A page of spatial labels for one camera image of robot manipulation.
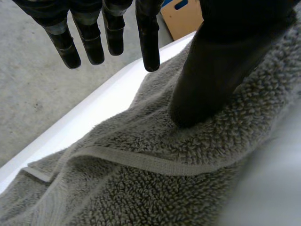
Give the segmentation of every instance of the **white surface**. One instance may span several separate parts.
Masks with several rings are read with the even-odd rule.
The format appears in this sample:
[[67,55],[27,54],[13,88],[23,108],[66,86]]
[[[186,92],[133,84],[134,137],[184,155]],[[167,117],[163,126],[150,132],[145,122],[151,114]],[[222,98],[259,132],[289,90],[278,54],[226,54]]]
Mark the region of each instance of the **white surface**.
[[[160,49],[161,62],[178,54],[194,32]],[[95,125],[126,110],[148,72],[141,59],[113,75],[40,137],[0,168],[0,193],[28,163],[58,152],[88,133]]]

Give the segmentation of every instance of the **gray towel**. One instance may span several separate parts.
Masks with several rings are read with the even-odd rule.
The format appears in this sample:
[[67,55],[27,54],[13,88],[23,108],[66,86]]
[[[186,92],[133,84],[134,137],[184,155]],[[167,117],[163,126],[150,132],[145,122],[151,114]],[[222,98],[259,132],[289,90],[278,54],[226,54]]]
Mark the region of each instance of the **gray towel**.
[[0,197],[1,225],[215,225],[248,154],[298,98],[299,18],[221,112],[178,129],[167,106],[186,47],[127,111],[20,171]]

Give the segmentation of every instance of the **cardboard box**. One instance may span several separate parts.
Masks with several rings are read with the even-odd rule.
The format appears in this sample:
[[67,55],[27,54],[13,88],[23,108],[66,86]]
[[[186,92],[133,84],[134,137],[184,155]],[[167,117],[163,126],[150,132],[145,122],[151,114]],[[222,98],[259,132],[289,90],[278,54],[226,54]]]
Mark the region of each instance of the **cardboard box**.
[[196,31],[204,21],[199,0],[172,0],[161,14],[174,40]]

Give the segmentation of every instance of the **black rubber finger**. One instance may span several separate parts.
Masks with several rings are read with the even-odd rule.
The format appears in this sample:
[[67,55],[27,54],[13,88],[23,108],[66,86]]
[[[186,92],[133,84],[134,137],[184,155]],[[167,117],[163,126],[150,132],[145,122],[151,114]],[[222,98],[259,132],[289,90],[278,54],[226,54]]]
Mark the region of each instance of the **black rubber finger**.
[[90,63],[93,65],[103,63],[104,53],[97,24],[100,10],[92,13],[71,12]]
[[148,72],[156,71],[160,66],[156,16],[142,16],[136,12],[136,17],[144,67]]
[[112,56],[119,56],[123,53],[123,16],[112,16],[105,9],[102,12],[109,52]]
[[53,26],[44,27],[44,29],[65,65],[70,69],[79,67],[81,61],[67,26],[67,18]]
[[144,67],[153,72],[160,66],[157,14],[163,0],[136,0],[136,19]]
[[125,22],[123,15],[131,6],[133,0],[103,0],[103,20],[107,37],[108,49],[111,55],[123,53],[123,31]]

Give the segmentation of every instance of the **concrete floor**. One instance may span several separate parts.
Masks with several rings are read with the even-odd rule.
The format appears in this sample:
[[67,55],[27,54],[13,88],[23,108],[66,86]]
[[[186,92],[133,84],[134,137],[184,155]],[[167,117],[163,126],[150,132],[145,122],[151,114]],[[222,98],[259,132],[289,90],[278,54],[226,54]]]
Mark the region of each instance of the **concrete floor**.
[[[121,68],[141,58],[135,6],[125,15],[124,53],[111,56],[102,33],[105,62],[89,63],[69,15],[81,67],[69,70],[45,31],[13,1],[0,0],[0,167]],[[159,47],[172,41],[158,17]]]

